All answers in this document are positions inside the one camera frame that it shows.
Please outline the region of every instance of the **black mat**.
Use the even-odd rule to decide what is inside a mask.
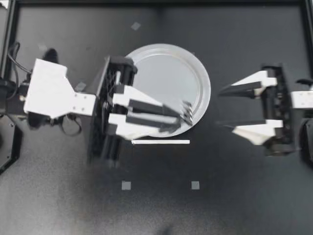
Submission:
[[[82,135],[49,127],[32,132],[21,123],[21,158],[0,177],[1,235],[313,233],[313,169],[297,154],[265,157],[262,148],[216,125],[259,117],[257,101],[216,95],[261,63],[286,63],[293,89],[296,79],[310,76],[296,6],[27,7],[17,39],[27,68],[56,48],[73,86],[88,83],[107,54],[175,44],[205,65],[212,96],[203,119],[179,136],[190,146],[125,143],[119,169],[87,167]],[[130,191],[121,190],[123,180],[131,181]],[[190,190],[191,181],[200,190]]]

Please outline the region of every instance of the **cable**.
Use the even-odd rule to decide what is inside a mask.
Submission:
[[[19,44],[14,44],[13,57],[11,55],[9,55],[9,52],[8,52],[9,58],[10,59],[12,58],[13,60],[15,60],[14,58],[17,57],[19,49],[20,49],[20,45]],[[19,74],[18,74],[18,71],[16,69],[16,64],[15,63],[13,64],[13,71],[14,71],[14,74],[15,74],[15,89],[14,89],[12,95],[7,98],[7,100],[12,99],[16,95],[16,92],[18,91],[18,88],[19,88]]]
[[[16,57],[11,55],[11,51],[13,49],[17,48],[17,51],[19,51],[21,44],[19,42],[15,42],[8,50],[8,57],[9,59],[17,66],[19,67],[21,70],[23,70],[24,72],[31,74],[31,71],[29,71],[28,69],[26,69],[24,66],[22,66],[19,62],[16,61]]]
[[[63,122],[61,122],[61,123],[59,124],[59,127],[60,127],[61,131],[62,131],[65,135],[67,135],[67,136],[75,137],[75,136],[79,135],[79,134],[82,132],[82,126],[79,124],[79,122],[78,122],[76,119],[74,119],[73,121],[74,121],[74,122],[78,125],[78,127],[79,127],[78,131],[75,132],[75,133],[73,133],[73,134],[69,134],[69,133],[67,133],[67,132],[64,130]]]

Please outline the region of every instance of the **white tape marker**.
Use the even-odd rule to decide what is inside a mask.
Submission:
[[[190,144],[190,140],[135,140],[132,144]]]

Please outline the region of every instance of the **metal frame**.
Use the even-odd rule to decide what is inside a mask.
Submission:
[[[16,36],[19,9],[26,5],[299,5],[302,11],[303,26],[310,62],[310,72],[313,75],[313,3],[312,0],[9,0],[4,37],[0,54],[0,77],[8,79],[10,75],[10,61],[7,58],[9,45]]]

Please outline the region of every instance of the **white plate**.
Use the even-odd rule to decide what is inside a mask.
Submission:
[[[182,101],[193,107],[193,126],[203,117],[210,102],[209,75],[197,57],[189,51],[169,44],[153,44],[131,52],[138,68],[133,86],[156,100],[180,111]],[[173,133],[159,133],[153,137],[179,135],[192,128],[183,124]]]

